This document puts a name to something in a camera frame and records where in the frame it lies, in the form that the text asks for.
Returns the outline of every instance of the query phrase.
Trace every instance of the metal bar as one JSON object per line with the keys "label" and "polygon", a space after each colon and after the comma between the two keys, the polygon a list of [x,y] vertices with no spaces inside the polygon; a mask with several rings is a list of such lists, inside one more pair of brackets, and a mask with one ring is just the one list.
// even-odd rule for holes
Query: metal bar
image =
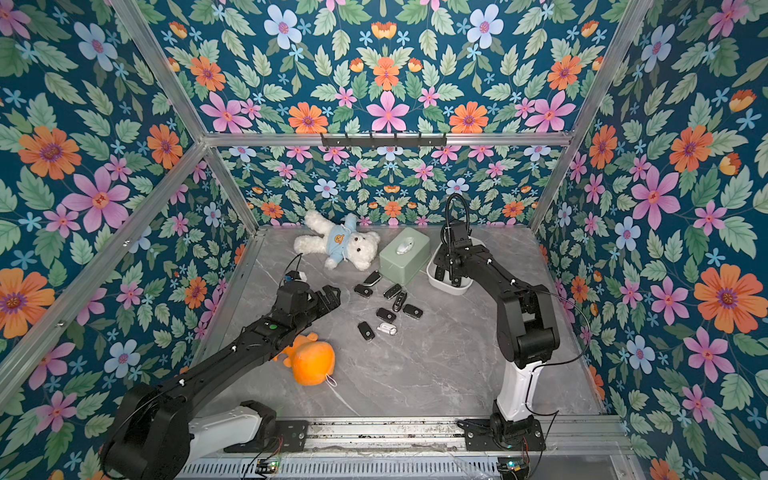
{"label": "metal bar", "polygon": [[574,128],[571,131],[572,142],[560,156],[554,169],[552,169],[549,182],[547,182],[547,186],[538,200],[536,213],[528,224],[534,233],[538,230],[541,222],[544,221],[547,211],[552,202],[554,202],[554,198],[558,194],[565,175],[568,173],[568,166],[576,157],[581,144],[584,143],[584,137],[587,135],[587,131],[598,112],[598,108],[603,103],[603,98],[608,93],[608,88],[614,80],[616,71],[621,62],[624,61],[624,57],[629,51],[637,30],[643,23],[643,18],[653,3],[654,0],[629,0],[627,9],[624,10],[624,15],[621,17],[614,37],[611,39],[611,44],[608,45],[608,50],[605,52],[603,65],[600,67],[600,71],[592,83],[587,99],[578,112]]}
{"label": "metal bar", "polygon": [[227,195],[227,198],[230,199],[232,208],[237,212],[237,215],[240,217],[240,221],[243,222],[248,234],[256,235],[256,231],[259,230],[259,224],[250,212],[248,203],[243,196],[243,191],[235,183],[235,179],[224,163],[223,158],[221,158],[218,149],[208,148],[205,158],[208,162],[208,167],[213,171],[216,179],[219,180],[221,190]]}
{"label": "metal bar", "polygon": [[[398,139],[413,140],[419,134],[397,134]],[[326,135],[328,138],[338,138],[338,135]],[[368,134],[351,134],[350,139],[363,141],[370,139]],[[373,138],[392,139],[395,145],[395,135],[373,134]],[[571,143],[571,135],[566,133],[520,133],[520,134],[447,134],[448,145],[548,145],[550,147],[565,147]],[[275,147],[275,146],[308,146],[322,147],[320,135],[310,134],[208,134],[205,137],[209,147]]]}
{"label": "metal bar", "polygon": [[112,8],[117,12],[125,29],[131,35],[141,57],[152,70],[157,83],[163,89],[165,96],[176,109],[176,113],[184,123],[193,141],[200,142],[207,133],[200,115],[192,105],[192,100],[187,96],[184,88],[179,83],[173,70],[170,69],[167,55],[157,43],[154,33],[135,0],[112,0]]}
{"label": "metal bar", "polygon": [[170,196],[189,177],[203,156],[205,147],[193,144],[176,166],[147,195],[128,220],[107,241],[101,252],[72,280],[0,364],[0,411],[32,370],[58,342],[59,337],[88,304],[93,292],[107,279],[125,256],[131,241],[141,237],[144,228],[168,203]]}

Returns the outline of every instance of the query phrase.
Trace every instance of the key fob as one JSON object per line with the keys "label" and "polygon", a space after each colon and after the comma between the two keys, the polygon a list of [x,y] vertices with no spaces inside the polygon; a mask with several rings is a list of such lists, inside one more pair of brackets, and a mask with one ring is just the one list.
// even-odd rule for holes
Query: key fob
{"label": "key fob", "polygon": [[360,334],[364,339],[366,339],[367,342],[370,342],[376,337],[376,334],[371,330],[371,326],[368,324],[368,322],[360,322],[357,324],[357,329],[360,331]]}
{"label": "key fob", "polygon": [[402,290],[402,287],[399,283],[395,283],[392,285],[389,290],[384,292],[384,298],[392,298],[394,297],[400,290]]}
{"label": "key fob", "polygon": [[354,290],[355,290],[355,293],[357,293],[358,295],[364,298],[370,298],[371,295],[373,295],[373,290],[371,290],[365,285],[355,285]]}
{"label": "key fob", "polygon": [[392,310],[399,312],[402,306],[406,303],[406,298],[408,298],[408,293],[401,290],[397,294],[397,298],[395,298],[395,304],[392,305]]}
{"label": "key fob", "polygon": [[408,305],[404,305],[402,308],[402,312],[406,314],[407,316],[411,316],[415,319],[422,318],[422,315],[424,314],[424,310],[420,308],[416,308],[415,306],[411,305],[410,303]]}
{"label": "key fob", "polygon": [[384,320],[387,323],[392,323],[395,321],[395,318],[397,318],[397,315],[390,312],[386,308],[380,308],[376,311],[376,316],[380,319]]}
{"label": "key fob", "polygon": [[363,286],[374,286],[381,279],[382,279],[382,274],[379,273],[378,270],[374,270],[373,273],[368,275],[367,278],[362,281],[361,285],[363,285]]}

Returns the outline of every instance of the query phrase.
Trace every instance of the black car key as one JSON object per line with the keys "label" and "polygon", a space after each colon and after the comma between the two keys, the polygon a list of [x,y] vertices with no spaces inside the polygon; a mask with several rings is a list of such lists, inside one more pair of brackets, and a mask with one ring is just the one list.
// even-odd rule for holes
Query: black car key
{"label": "black car key", "polygon": [[397,315],[390,312],[386,308],[380,308],[376,311],[376,316],[380,319],[384,320],[387,323],[392,323],[395,321],[395,318],[397,318]]}
{"label": "black car key", "polygon": [[392,305],[392,310],[399,312],[403,304],[405,304],[406,298],[408,298],[408,293],[400,290],[400,292],[397,294],[397,298],[395,298],[395,304]]}
{"label": "black car key", "polygon": [[371,330],[371,326],[368,322],[360,322],[357,324],[357,329],[360,330],[360,334],[367,342],[370,342],[376,337],[376,334]]}
{"label": "black car key", "polygon": [[392,285],[389,290],[384,292],[384,298],[392,298],[394,297],[400,290],[402,290],[402,287],[399,283],[395,283]]}
{"label": "black car key", "polygon": [[416,308],[410,303],[408,305],[404,305],[402,308],[402,312],[406,314],[407,316],[411,316],[415,319],[422,318],[422,315],[424,314],[424,310],[420,308]]}
{"label": "black car key", "polygon": [[358,295],[364,298],[370,298],[370,296],[373,295],[373,290],[371,290],[365,285],[355,285],[355,288],[353,290],[355,290],[355,293],[357,293]]}

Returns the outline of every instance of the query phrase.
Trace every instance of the orange plush toy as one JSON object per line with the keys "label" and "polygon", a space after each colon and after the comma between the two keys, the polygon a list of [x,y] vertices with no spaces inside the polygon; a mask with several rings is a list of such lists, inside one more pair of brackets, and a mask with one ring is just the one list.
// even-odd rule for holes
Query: orange plush toy
{"label": "orange plush toy", "polygon": [[293,369],[293,378],[299,385],[319,385],[333,374],[336,365],[333,347],[327,342],[318,342],[317,338],[316,333],[298,335],[293,345],[287,346],[280,353],[288,355],[283,365]]}

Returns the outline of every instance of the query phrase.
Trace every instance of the floral wallpaper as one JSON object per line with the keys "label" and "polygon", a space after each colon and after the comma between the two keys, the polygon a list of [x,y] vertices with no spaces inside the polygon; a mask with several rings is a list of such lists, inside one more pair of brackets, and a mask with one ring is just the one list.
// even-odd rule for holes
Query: floral wallpaper
{"label": "floral wallpaper", "polygon": [[538,232],[653,480],[768,475],[766,15],[653,9]]}

